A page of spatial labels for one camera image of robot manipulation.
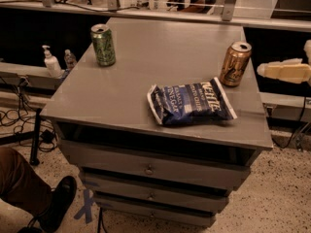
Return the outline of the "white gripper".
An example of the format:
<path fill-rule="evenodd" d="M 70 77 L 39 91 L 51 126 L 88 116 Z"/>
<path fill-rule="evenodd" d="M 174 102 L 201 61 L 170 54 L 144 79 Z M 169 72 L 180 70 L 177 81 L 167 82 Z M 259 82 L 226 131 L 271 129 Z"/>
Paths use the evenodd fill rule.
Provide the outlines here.
<path fill-rule="evenodd" d="M 311 66 L 311 40 L 307 40 L 304 51 Z M 284 61 L 272 61 L 261 63 L 257 73 L 270 79 L 276 79 L 288 83 L 307 82 L 311 77 L 311 67 L 308 64 L 301 64 L 301 58 L 292 58 Z"/>

